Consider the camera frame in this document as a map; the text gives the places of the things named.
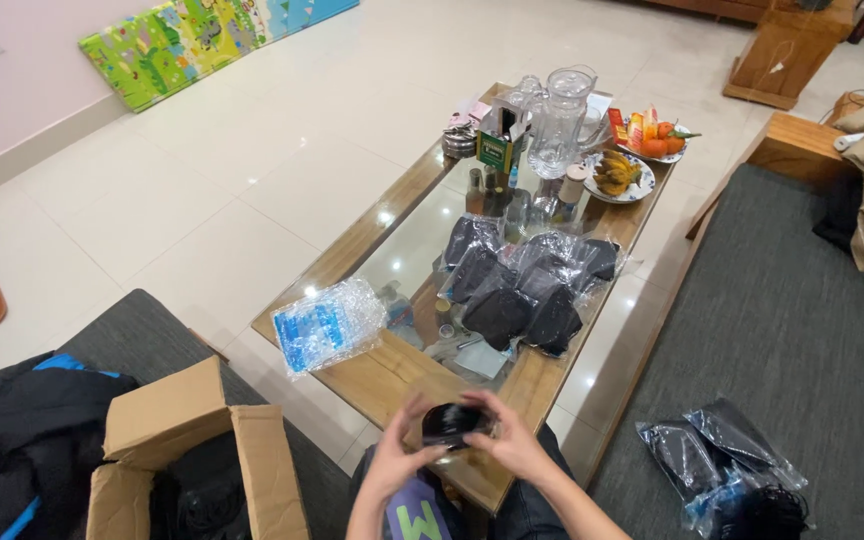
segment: box flap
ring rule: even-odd
[[[119,463],[92,472],[85,540],[148,540],[153,474]]]
[[[106,460],[157,470],[231,427],[212,356],[113,399],[102,448]]]
[[[232,406],[252,540],[308,540],[306,512],[278,405]]]

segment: fruit plate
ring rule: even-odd
[[[625,123],[626,124],[629,123],[628,118],[626,118]],[[692,133],[692,131],[690,131],[689,128],[687,128],[686,126],[683,126],[682,124],[676,124],[675,129],[676,129],[676,131],[682,132],[684,134]],[[684,156],[686,154],[686,150],[689,149],[690,141],[692,141],[692,137],[687,138],[685,140],[685,146],[682,146],[681,150],[679,150],[678,153],[669,153],[668,155],[664,155],[662,157],[646,157],[645,155],[642,155],[641,153],[633,152],[632,150],[629,149],[628,146],[626,146],[624,144],[616,144],[616,146],[618,146],[622,150],[625,150],[629,154],[635,154],[636,156],[639,156],[643,160],[648,160],[650,162],[659,162],[660,164],[674,164],[674,163],[678,162],[678,160],[681,160],[682,156]]]
[[[599,190],[598,184],[596,184],[593,179],[595,166],[599,165],[599,162],[602,161],[605,154],[601,152],[593,153],[586,157],[582,164],[589,170],[588,178],[586,178],[584,182],[585,189],[590,191],[595,198],[602,199],[607,203],[634,203],[649,193],[652,193],[652,190],[656,188],[656,174],[652,172],[652,169],[650,169],[648,165],[645,164],[645,161],[631,153],[622,152],[621,154],[625,156],[626,160],[629,160],[630,164],[633,166],[638,165],[642,168],[642,179],[639,182],[641,185],[630,183],[629,187],[626,187],[625,191],[621,195],[616,195],[614,197],[612,195],[606,195]]]

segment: dark pants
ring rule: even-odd
[[[559,451],[559,441],[556,440],[552,429],[543,424],[538,431],[537,438],[546,454],[574,481],[575,478],[569,470],[569,465],[566,464],[566,459]],[[375,446],[369,447],[352,475],[349,494],[351,501],[355,501],[355,497],[359,493],[359,487],[365,479],[366,472],[369,471],[374,453]],[[423,468],[418,471],[418,477],[435,491],[435,503],[441,513],[442,521],[448,527],[448,533],[452,540],[469,540],[465,518],[446,498],[446,493],[442,489],[442,482],[438,476]],[[393,540],[394,538],[388,519],[384,521],[382,526],[382,537],[385,540]],[[546,498],[539,493],[539,490],[529,482],[517,479],[512,483],[505,502],[502,503],[495,517],[488,523],[488,538],[495,540],[561,540],[568,539],[569,534],[566,534],[559,516],[556,515]]]

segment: green box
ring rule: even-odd
[[[525,141],[525,133],[519,135],[516,140],[508,142],[480,129],[475,140],[475,158],[487,166],[495,167],[499,172],[509,174],[512,172],[512,166],[519,164],[523,141]]]

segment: orange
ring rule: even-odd
[[[678,154],[686,147],[686,140],[678,136],[670,136],[666,138],[665,144],[667,146],[666,151],[669,154]]]
[[[646,158],[662,158],[668,153],[668,144],[660,138],[654,138],[642,143],[638,153]]]
[[[658,123],[658,138],[664,140],[669,136],[669,132],[675,130],[675,124],[669,122]]]

